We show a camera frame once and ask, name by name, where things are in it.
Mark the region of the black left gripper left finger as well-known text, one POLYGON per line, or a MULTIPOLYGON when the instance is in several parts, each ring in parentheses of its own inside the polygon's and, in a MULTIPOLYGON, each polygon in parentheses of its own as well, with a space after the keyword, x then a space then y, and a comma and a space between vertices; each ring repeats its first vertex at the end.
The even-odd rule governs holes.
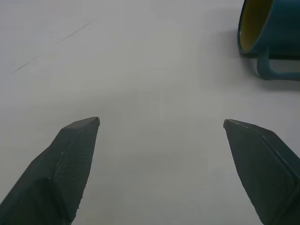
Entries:
POLYGON ((90 174, 99 117, 62 128, 0 203, 0 225, 71 225, 90 174))

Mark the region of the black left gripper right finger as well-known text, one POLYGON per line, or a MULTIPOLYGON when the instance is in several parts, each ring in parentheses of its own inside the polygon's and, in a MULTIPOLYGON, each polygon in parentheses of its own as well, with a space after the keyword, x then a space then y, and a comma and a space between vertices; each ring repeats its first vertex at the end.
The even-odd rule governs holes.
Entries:
POLYGON ((240 181, 263 225, 300 225, 300 158, 272 131, 226 119, 240 181))

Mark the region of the teal mug with yellow inside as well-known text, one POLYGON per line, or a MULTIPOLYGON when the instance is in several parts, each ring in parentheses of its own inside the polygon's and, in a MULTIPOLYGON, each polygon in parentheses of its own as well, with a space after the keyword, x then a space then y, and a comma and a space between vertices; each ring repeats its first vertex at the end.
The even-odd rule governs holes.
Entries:
POLYGON ((300 58, 300 0, 244 0, 237 41, 241 54, 257 57, 264 79, 300 81, 300 72, 270 67, 271 58, 300 58))

